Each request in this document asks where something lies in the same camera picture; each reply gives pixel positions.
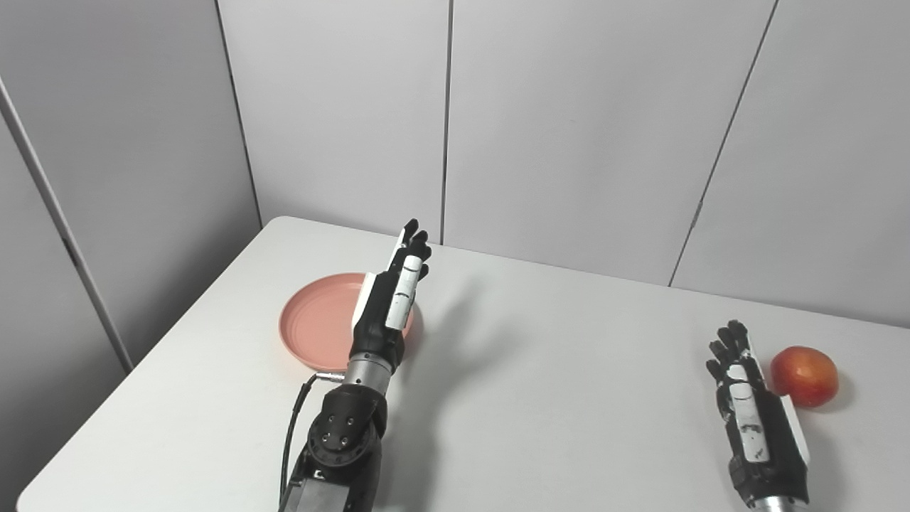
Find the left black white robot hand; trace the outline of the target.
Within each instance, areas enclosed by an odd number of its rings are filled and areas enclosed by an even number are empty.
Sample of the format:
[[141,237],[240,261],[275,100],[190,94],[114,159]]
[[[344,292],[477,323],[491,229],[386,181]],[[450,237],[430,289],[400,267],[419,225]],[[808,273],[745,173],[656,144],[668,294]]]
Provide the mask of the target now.
[[389,364],[395,373],[405,356],[404,330],[415,302],[418,283],[429,273],[432,248],[419,221],[407,221],[397,237],[389,265],[367,273],[352,318],[350,356],[370,356]]

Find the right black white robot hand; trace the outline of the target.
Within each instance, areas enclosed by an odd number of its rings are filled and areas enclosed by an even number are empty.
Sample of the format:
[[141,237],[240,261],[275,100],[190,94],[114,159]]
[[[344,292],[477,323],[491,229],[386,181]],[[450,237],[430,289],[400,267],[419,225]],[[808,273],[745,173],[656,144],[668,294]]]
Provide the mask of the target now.
[[792,399],[770,391],[740,321],[716,334],[706,368],[732,451],[732,487],[751,511],[807,511],[810,455]]

